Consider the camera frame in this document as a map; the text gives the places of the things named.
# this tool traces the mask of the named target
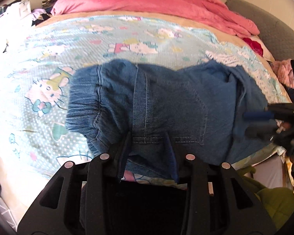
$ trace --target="round metal pin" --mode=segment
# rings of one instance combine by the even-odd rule
[[[222,166],[222,168],[224,168],[224,169],[229,169],[229,168],[231,168],[231,165],[230,165],[229,163],[222,163],[221,166]]]
[[[64,167],[66,167],[67,169],[69,169],[69,168],[72,168],[73,165],[74,165],[73,162],[66,162],[66,163],[64,164]]]
[[[101,155],[100,155],[100,159],[101,159],[101,160],[107,160],[107,159],[109,159],[109,157],[110,157],[110,155],[107,154],[107,153],[104,153],[104,154],[101,154]]]
[[[190,160],[190,161],[193,161],[193,160],[195,160],[195,155],[188,154],[188,155],[186,155],[186,159]]]

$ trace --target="pink fluffy fabric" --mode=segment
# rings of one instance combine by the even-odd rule
[[[275,75],[277,75],[280,83],[294,89],[294,74],[291,66],[291,59],[274,61],[271,68]]]
[[[146,11],[175,15],[240,38],[258,35],[255,23],[230,11],[220,0],[57,0],[53,15],[90,11]]]

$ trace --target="light blue blanket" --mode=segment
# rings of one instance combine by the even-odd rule
[[[242,65],[269,102],[286,102],[252,50],[219,43],[205,29],[132,16],[69,19],[34,29],[1,61],[0,155],[47,176],[65,161],[89,161],[85,138],[64,127],[70,79],[78,68],[115,58],[174,70],[209,59]]]

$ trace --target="denim pants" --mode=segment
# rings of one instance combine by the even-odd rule
[[[126,169],[172,178],[163,135],[204,162],[237,162],[268,142],[248,139],[245,111],[262,111],[267,101],[241,66],[215,61],[173,71],[151,64],[112,60],[86,67],[71,81],[68,130],[82,133],[95,155],[132,132]]]

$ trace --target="gray headboard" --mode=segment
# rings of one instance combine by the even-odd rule
[[[278,60],[294,59],[294,31],[269,12],[244,0],[227,0],[231,11],[252,20],[258,27],[260,39]]]

